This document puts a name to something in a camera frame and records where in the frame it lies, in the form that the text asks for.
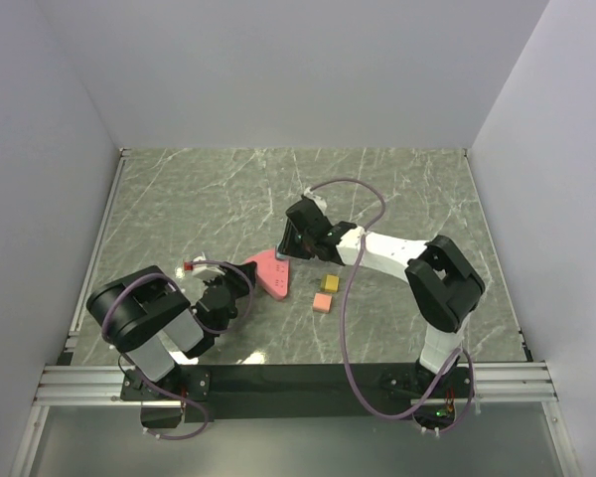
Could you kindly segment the pink USB charger plug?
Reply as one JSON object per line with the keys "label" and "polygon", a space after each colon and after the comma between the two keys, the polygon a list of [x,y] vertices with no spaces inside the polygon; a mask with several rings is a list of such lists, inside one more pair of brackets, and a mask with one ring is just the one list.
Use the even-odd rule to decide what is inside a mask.
{"label": "pink USB charger plug", "polygon": [[333,296],[327,293],[316,293],[312,302],[312,309],[320,313],[329,313],[332,308]]}

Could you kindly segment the black base bar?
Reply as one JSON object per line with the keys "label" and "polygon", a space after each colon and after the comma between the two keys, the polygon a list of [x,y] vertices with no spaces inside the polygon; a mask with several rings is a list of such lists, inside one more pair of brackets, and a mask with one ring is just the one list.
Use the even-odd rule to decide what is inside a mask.
{"label": "black base bar", "polygon": [[[432,382],[413,363],[352,364],[361,394],[383,413],[418,401]],[[362,407],[341,364],[181,365],[159,386],[205,406],[210,420],[361,416]]]}

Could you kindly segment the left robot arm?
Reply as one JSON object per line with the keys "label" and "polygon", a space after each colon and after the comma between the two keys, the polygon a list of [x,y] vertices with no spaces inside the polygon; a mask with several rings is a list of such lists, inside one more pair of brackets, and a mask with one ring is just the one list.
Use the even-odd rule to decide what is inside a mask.
{"label": "left robot arm", "polygon": [[183,270],[205,285],[196,302],[156,265],[103,285],[86,302],[102,339],[134,364],[143,387],[157,399],[183,391],[180,365],[160,336],[187,358],[198,358],[228,332],[238,316],[237,301],[250,299],[256,284],[253,261],[236,265],[200,255],[185,262]]}

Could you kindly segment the pink triangular power strip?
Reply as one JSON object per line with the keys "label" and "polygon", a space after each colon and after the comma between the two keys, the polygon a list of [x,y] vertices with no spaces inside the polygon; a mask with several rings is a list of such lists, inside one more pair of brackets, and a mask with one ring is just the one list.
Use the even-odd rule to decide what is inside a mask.
{"label": "pink triangular power strip", "polygon": [[256,264],[257,283],[275,300],[288,296],[290,262],[279,258],[274,248],[264,250],[249,257],[245,263]]}

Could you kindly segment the yellow USB charger plug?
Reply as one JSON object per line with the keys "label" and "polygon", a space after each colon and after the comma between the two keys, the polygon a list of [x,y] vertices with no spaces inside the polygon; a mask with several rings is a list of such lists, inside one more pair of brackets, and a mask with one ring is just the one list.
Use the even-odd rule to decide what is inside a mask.
{"label": "yellow USB charger plug", "polygon": [[326,274],[321,281],[321,290],[326,293],[336,293],[339,291],[340,277],[333,274]]}

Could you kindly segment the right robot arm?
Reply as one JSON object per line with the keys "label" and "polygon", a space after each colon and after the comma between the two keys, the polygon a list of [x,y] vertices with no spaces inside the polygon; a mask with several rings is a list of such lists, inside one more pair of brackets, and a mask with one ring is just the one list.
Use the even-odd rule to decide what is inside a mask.
{"label": "right robot arm", "polygon": [[416,384],[437,397],[451,384],[449,370],[457,358],[466,324],[486,285],[450,238],[395,238],[349,222],[332,223],[326,203],[303,195],[286,211],[287,223],[277,252],[300,259],[318,258],[342,266],[357,265],[403,280],[426,321]]}

